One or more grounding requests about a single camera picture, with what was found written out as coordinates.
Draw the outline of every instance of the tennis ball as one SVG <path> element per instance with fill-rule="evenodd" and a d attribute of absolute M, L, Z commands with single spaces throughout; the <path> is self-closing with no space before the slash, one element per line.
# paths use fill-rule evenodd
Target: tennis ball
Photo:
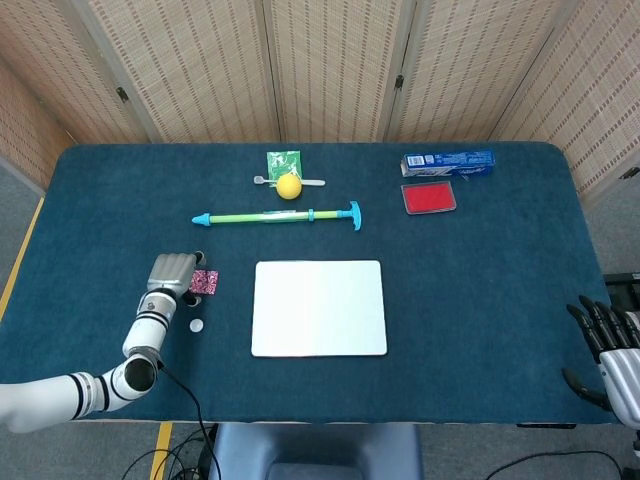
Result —
<path fill-rule="evenodd" d="M 293 173 L 285 173 L 276 182 L 276 191 L 285 200 L 293 200 L 302 191 L 300 177 Z"/>

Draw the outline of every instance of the table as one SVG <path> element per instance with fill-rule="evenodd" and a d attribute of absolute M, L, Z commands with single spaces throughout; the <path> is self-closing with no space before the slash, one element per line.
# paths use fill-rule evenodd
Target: table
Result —
<path fill-rule="evenodd" d="M 453 212 L 408 216 L 408 152 L 493 150 L 486 177 L 453 178 Z M 300 150 L 304 175 L 327 181 L 292 202 L 252 184 L 266 152 Z M 191 217 L 341 209 L 349 220 L 203 228 Z M 218 290 L 180 308 L 162 355 L 215 421 L 573 422 L 613 417 L 577 398 L 562 366 L 600 386 L 565 312 L 578 294 L 606 300 L 569 169 L 544 143 L 87 145 L 60 158 L 0 324 L 0 382 L 119 364 L 159 253 L 201 249 Z M 382 265 L 384 357 L 253 358 L 259 260 L 369 260 Z M 199 317 L 205 328 L 189 330 Z M 123 410 L 94 418 L 194 420 L 167 378 Z"/>

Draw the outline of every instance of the white spoon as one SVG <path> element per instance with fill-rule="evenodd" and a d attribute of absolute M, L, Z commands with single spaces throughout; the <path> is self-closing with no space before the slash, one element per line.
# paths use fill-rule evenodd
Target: white spoon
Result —
<path fill-rule="evenodd" d="M 277 180 L 267 180 L 262 175 L 256 175 L 253 177 L 253 183 L 256 185 L 262 185 L 263 183 L 276 183 Z M 300 180 L 303 185 L 309 185 L 312 187 L 324 187 L 327 182 L 324 180 Z"/>

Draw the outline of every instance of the woven panel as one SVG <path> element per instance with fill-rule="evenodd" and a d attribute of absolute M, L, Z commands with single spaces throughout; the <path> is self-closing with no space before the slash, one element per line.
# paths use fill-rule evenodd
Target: woven panel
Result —
<path fill-rule="evenodd" d="M 0 0 L 0 55 L 79 142 L 145 142 L 54 0 Z"/>
<path fill-rule="evenodd" d="M 277 140 L 254 2 L 90 5 L 165 141 Z"/>
<path fill-rule="evenodd" d="M 495 138 L 543 140 L 587 194 L 640 148 L 640 2 L 582 1 Z"/>
<path fill-rule="evenodd" d="M 46 189 L 58 156 L 73 142 L 0 62 L 0 155 Z"/>
<path fill-rule="evenodd" d="M 486 140 L 561 6 L 433 0 L 392 140 Z"/>
<path fill-rule="evenodd" d="M 286 140 L 381 140 L 376 131 L 402 2 L 269 6 Z"/>

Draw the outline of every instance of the white board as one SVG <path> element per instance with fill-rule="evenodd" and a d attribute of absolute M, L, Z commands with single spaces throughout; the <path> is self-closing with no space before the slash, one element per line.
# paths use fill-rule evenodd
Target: white board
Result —
<path fill-rule="evenodd" d="M 386 354 L 380 263 L 258 262 L 251 353 Z"/>

